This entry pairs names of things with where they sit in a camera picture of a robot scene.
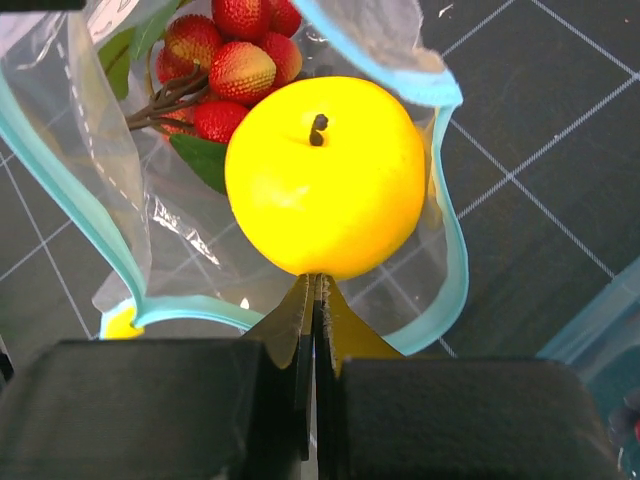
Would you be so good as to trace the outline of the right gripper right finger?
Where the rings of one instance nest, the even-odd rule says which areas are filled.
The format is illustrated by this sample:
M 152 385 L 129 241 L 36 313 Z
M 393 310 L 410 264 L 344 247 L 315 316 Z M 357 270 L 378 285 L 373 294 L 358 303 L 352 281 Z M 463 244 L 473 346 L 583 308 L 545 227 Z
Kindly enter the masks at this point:
M 535 358 L 405 357 L 316 281 L 323 479 L 616 479 L 594 402 Z

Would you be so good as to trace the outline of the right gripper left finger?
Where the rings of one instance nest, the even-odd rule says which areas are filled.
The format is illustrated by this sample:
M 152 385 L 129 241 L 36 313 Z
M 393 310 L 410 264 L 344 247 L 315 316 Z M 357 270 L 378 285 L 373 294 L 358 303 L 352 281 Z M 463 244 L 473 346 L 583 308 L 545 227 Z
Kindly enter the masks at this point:
M 1 396 L 5 479 L 297 479 L 315 279 L 238 338 L 63 341 Z

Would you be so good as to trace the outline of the yellow lemon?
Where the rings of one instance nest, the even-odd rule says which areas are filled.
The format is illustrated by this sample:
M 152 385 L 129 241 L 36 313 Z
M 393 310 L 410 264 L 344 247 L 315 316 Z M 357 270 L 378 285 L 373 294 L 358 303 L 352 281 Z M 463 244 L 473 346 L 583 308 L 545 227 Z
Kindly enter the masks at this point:
M 358 78 L 292 83 L 256 105 L 225 158 L 232 212 L 282 270 L 344 280 L 413 233 L 426 196 L 422 135 L 387 90 Z

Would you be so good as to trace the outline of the clear zip top bag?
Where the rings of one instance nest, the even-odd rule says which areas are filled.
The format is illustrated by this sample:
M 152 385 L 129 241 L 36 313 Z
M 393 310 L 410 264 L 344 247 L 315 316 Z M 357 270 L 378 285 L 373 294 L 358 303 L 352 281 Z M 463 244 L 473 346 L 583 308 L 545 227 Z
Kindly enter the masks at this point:
M 350 308 L 396 350 L 416 353 L 458 319 L 468 254 L 440 149 L 460 88 L 421 42 L 415 1 L 303 1 L 296 36 L 307 75 L 380 84 L 425 140 L 428 194 L 412 237 L 389 260 L 346 281 Z M 247 241 L 227 198 L 158 133 L 131 132 L 144 100 L 145 52 L 171 1 L 90 1 L 81 10 L 1 6 L 1 136 L 111 265 L 94 297 L 101 338 L 200 319 L 241 331 L 294 279 Z

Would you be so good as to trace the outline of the red cherry fruit cluster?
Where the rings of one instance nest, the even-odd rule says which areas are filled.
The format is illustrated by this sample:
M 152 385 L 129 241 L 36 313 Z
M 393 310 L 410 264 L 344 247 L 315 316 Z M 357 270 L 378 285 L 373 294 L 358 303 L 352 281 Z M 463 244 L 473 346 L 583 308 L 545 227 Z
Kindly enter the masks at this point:
M 290 1 L 213 1 L 208 14 L 156 15 L 136 53 L 159 89 L 130 115 L 130 130 L 192 135 L 226 144 L 251 107 L 293 82 L 303 58 L 293 40 L 302 17 Z

